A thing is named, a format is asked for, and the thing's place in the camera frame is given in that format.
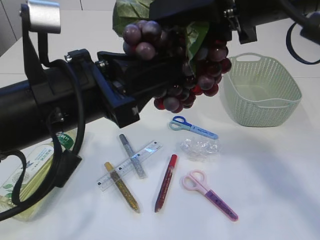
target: silver glitter pen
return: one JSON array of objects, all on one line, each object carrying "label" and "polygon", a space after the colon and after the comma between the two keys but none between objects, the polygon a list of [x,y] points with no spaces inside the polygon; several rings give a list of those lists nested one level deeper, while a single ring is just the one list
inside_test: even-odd
[{"label": "silver glitter pen", "polygon": [[126,153],[128,154],[134,168],[135,168],[135,171],[136,173],[138,174],[139,178],[140,179],[145,179],[147,177],[139,159],[137,156],[134,156],[135,155],[135,152],[133,151],[133,149],[131,148],[127,138],[125,135],[123,134],[120,134],[119,135],[120,137],[120,140],[121,140],[121,143],[126,151]]}]

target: white table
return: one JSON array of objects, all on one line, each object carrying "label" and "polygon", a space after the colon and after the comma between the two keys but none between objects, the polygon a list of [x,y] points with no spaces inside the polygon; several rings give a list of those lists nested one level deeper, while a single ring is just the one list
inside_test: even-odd
[{"label": "white table", "polygon": [[[93,59],[97,51],[122,52],[122,40],[112,31],[108,11],[61,11],[62,33],[50,35],[50,59],[68,51],[86,48]],[[282,126],[249,128],[233,122],[224,108],[222,91],[212,98],[199,97],[192,109],[182,112],[186,119],[219,134],[223,146],[213,163],[191,162],[181,155],[179,142],[191,133],[167,127],[173,117],[150,102],[141,120],[118,129],[99,119],[86,127],[80,152],[83,161],[44,215],[32,222],[9,219],[0,222],[1,239],[6,240],[318,240],[320,239],[320,68],[296,62],[285,48],[285,35],[292,22],[284,20],[257,29],[259,42],[243,46],[229,43],[230,55],[255,52],[278,59],[294,76],[303,99]],[[320,49],[294,35],[303,56],[315,60]],[[22,41],[0,58],[0,85],[26,79]],[[126,158],[118,135],[124,133],[138,150],[152,139],[164,144],[145,169],[148,178],[125,177],[137,197],[141,214],[134,213],[115,190],[102,193],[95,181],[106,170]],[[24,149],[28,155],[35,146]],[[181,156],[161,212],[154,213],[169,157]],[[0,164],[0,184],[19,165],[18,160]],[[184,190],[180,178],[188,171],[204,170],[208,184],[239,215],[233,223],[196,192]]]}]

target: pen cap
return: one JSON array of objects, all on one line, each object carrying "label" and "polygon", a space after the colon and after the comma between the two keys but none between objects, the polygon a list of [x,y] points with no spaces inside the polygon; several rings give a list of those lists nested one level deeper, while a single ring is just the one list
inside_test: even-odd
[{"label": "pen cap", "polygon": [[178,156],[173,154],[171,156],[171,159],[170,159],[170,162],[169,162],[169,167],[173,167],[174,168],[176,166],[177,159],[178,159]]},{"label": "pen cap", "polygon": [[110,162],[106,162],[105,164],[104,164],[104,167],[106,168],[106,170],[108,171],[108,172],[111,172],[113,169],[114,169],[114,167],[111,165],[111,163]]},{"label": "pen cap", "polygon": [[127,138],[126,138],[125,135],[120,134],[120,135],[119,135],[119,138],[120,138],[120,141],[121,141],[121,143],[122,143],[123,145],[128,144],[128,140],[127,140]]}]

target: ruler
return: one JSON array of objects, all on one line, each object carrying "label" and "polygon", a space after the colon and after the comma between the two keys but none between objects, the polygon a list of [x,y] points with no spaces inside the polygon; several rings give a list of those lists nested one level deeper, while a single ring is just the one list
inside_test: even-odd
[{"label": "ruler", "polygon": [[[157,141],[151,141],[148,143],[144,148],[142,148],[140,151],[138,151],[136,154],[134,154],[131,158],[127,158],[125,161],[120,163],[118,166],[114,167],[116,172],[119,174],[119,176],[122,178],[124,175],[129,173],[134,169],[134,166],[132,164],[131,159],[137,158],[141,163],[144,162],[146,159],[148,159],[151,155],[153,155],[156,151],[158,151],[162,145]],[[99,178],[96,181],[96,184],[98,188],[104,192],[109,187],[111,187],[114,182],[112,178],[110,177],[110,174],[107,173],[103,177]]]}]

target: artificial grapes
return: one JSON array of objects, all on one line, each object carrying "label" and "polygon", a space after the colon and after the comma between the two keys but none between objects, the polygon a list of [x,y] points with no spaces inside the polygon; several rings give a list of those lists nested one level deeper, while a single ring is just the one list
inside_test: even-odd
[{"label": "artificial grapes", "polygon": [[181,58],[183,79],[154,93],[154,106],[174,114],[191,108],[196,96],[215,96],[223,74],[232,67],[227,58],[227,41],[208,34],[192,60],[195,68],[191,69],[186,55],[186,36],[179,26],[160,26],[156,21],[140,20],[124,28],[123,39],[123,51],[142,61],[156,57]]}]

